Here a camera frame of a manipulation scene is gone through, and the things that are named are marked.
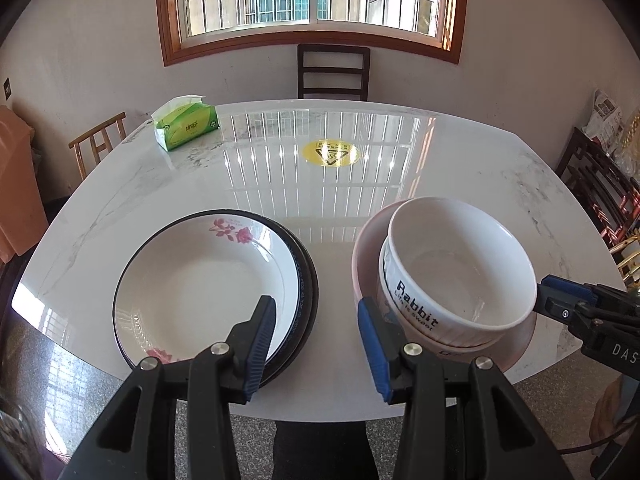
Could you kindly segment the right hand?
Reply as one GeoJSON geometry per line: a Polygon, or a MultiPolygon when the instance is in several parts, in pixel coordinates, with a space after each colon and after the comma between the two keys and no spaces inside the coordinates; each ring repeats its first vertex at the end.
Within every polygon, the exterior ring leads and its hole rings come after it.
{"type": "Polygon", "coordinates": [[[590,422],[589,437],[592,443],[601,441],[617,430],[616,414],[620,408],[620,392],[623,377],[618,376],[611,382],[598,400],[590,422]]]}

